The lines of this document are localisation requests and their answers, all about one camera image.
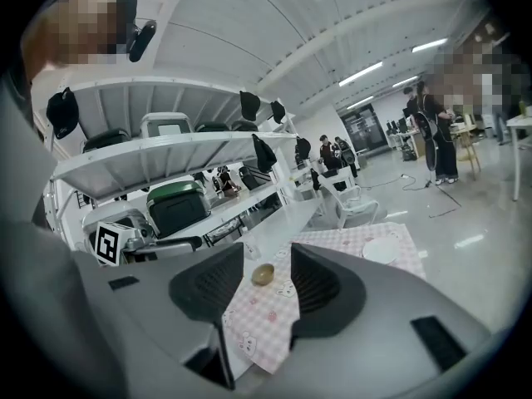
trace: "wall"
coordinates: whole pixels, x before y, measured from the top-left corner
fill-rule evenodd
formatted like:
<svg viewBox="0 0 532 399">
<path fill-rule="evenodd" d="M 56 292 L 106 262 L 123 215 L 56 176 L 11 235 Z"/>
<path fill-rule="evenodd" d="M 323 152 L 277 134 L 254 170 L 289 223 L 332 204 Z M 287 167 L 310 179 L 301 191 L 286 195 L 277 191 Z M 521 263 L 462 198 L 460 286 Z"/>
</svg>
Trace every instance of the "wall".
<svg viewBox="0 0 532 399">
<path fill-rule="evenodd" d="M 293 123 L 298 134 L 310 142 L 312 146 L 310 156 L 313 159 L 319 158 L 319 148 L 322 145 L 319 141 L 321 135 L 326 135 L 330 141 L 334 141 L 335 136 L 340 136 L 354 149 L 351 138 L 333 105 L 326 105 L 309 117 L 295 118 Z M 295 166 L 293 144 L 290 150 L 283 149 L 283 152 L 290 167 Z"/>
<path fill-rule="evenodd" d="M 385 135 L 388 130 L 386 123 L 391 121 L 397 122 L 403 116 L 402 109 L 406 108 L 408 96 L 403 94 L 402 89 L 397 93 L 392 93 L 391 95 L 371 102 Z M 390 138 L 387 135 L 386 140 L 388 140 L 388 145 L 390 145 Z"/>
</svg>

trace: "storage box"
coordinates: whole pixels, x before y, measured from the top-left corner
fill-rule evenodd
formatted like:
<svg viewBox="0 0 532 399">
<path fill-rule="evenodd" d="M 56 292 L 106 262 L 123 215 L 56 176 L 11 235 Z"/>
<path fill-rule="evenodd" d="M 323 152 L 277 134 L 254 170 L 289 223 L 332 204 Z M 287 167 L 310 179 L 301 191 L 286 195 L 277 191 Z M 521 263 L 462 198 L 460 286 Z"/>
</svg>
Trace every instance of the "storage box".
<svg viewBox="0 0 532 399">
<path fill-rule="evenodd" d="M 152 112 L 142 117 L 140 132 L 143 138 L 180 135 L 194 131 L 189 117 L 182 112 Z"/>
<path fill-rule="evenodd" d="M 194 181 L 175 182 L 148 194 L 148 214 L 155 233 L 165 238 L 210 215 L 200 185 Z"/>
</svg>

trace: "fluorescent light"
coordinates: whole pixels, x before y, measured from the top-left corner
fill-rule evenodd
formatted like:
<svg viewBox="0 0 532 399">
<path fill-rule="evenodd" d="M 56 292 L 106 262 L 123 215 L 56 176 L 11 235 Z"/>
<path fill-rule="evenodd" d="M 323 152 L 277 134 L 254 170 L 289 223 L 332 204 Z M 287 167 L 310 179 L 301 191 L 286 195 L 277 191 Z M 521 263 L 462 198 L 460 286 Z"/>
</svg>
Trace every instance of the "fluorescent light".
<svg viewBox="0 0 532 399">
<path fill-rule="evenodd" d="M 428 49 L 429 47 L 440 46 L 441 44 L 443 44 L 445 42 L 447 42 L 447 39 L 446 38 L 442 38 L 441 40 L 436 40 L 435 42 L 430 42 L 430 43 L 427 43 L 427 44 L 421 44 L 420 46 L 414 47 L 412 49 L 412 53 L 416 53 L 416 52 L 419 52 L 420 50 Z"/>
<path fill-rule="evenodd" d="M 356 74 L 353 74 L 349 78 L 346 78 L 345 80 L 340 81 L 338 84 L 340 87 L 345 86 L 346 84 L 350 83 L 351 81 L 356 80 L 358 77 L 363 76 L 364 74 L 367 74 L 368 72 L 371 72 L 373 70 L 376 70 L 377 68 L 382 67 L 382 62 L 378 62 L 375 65 L 371 65 L 370 67 L 366 68 L 365 70 L 359 71 Z"/>
<path fill-rule="evenodd" d="M 472 236 L 472 237 L 470 237 L 468 239 L 464 239 L 463 241 L 460 241 L 459 243 L 456 243 L 455 244 L 455 249 L 463 249 L 467 245 L 470 245 L 470 244 L 473 244 L 473 243 L 477 243 L 477 242 L 481 241 L 482 239 L 484 239 L 484 235 L 483 234 Z"/>
<path fill-rule="evenodd" d="M 359 101 L 357 103 L 353 103 L 352 105 L 348 106 L 347 109 L 350 110 L 351 108 L 354 108 L 355 106 L 360 105 L 361 103 L 370 101 L 371 99 L 373 99 L 373 96 L 369 96 L 366 99 L 362 99 L 361 101 Z"/>
<path fill-rule="evenodd" d="M 417 76 L 411 76 L 410 78 L 407 78 L 406 80 L 399 81 L 398 83 L 394 84 L 392 87 L 400 86 L 401 84 L 408 83 L 409 81 L 416 80 Z"/>
<path fill-rule="evenodd" d="M 408 213 L 408 211 L 406 211 L 406 210 L 405 210 L 405 211 L 397 211 L 396 213 L 391 213 L 391 214 L 389 214 L 389 215 L 386 216 L 386 217 L 387 217 L 387 218 L 388 218 L 388 217 L 395 217 L 395 216 L 400 216 L 401 214 L 406 214 L 406 213 Z"/>
</svg>

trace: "black outfit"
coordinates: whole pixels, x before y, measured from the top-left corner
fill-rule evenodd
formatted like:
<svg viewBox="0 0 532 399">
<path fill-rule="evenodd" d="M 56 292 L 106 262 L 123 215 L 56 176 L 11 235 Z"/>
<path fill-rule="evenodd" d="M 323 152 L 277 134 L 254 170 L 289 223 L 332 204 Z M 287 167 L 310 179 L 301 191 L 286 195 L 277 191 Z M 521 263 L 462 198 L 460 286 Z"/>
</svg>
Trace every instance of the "black outfit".
<svg viewBox="0 0 532 399">
<path fill-rule="evenodd" d="M 408 115 L 413 116 L 417 113 L 417 99 L 409 99 L 406 103 L 406 108 L 408 109 Z"/>
<path fill-rule="evenodd" d="M 438 146 L 438 151 L 436 152 L 436 178 L 457 179 L 456 149 L 449 131 L 450 122 L 438 117 L 438 114 L 445 112 L 445 109 L 442 104 L 434 99 L 433 95 L 425 95 L 421 104 L 429 120 L 438 125 L 438 132 L 434 136 L 434 141 Z"/>
<path fill-rule="evenodd" d="M 230 184 L 230 181 L 231 181 L 231 176 L 229 176 L 229 173 L 226 171 L 224 173 L 222 173 L 220 176 L 219 176 L 220 180 L 222 181 L 222 184 L 224 185 L 222 187 L 222 190 L 231 190 L 233 189 L 233 187 L 231 186 Z"/>
<path fill-rule="evenodd" d="M 349 167 L 351 168 L 352 177 L 356 179 L 358 177 L 357 167 L 355 166 L 354 163 L 348 164 L 345 158 L 343 157 L 343 152 L 345 150 L 351 150 L 351 148 L 349 147 L 349 144 L 345 140 L 340 139 L 340 141 L 337 143 L 337 147 L 342 152 L 342 154 L 340 154 L 340 158 L 342 160 L 343 166 L 347 167 L 349 165 Z"/>
<path fill-rule="evenodd" d="M 336 144 L 331 142 L 328 145 L 322 145 L 319 149 L 319 156 L 323 158 L 323 163 L 327 167 L 327 170 L 339 170 L 342 168 L 342 162 L 334 156 L 334 151 L 339 149 Z"/>
</svg>

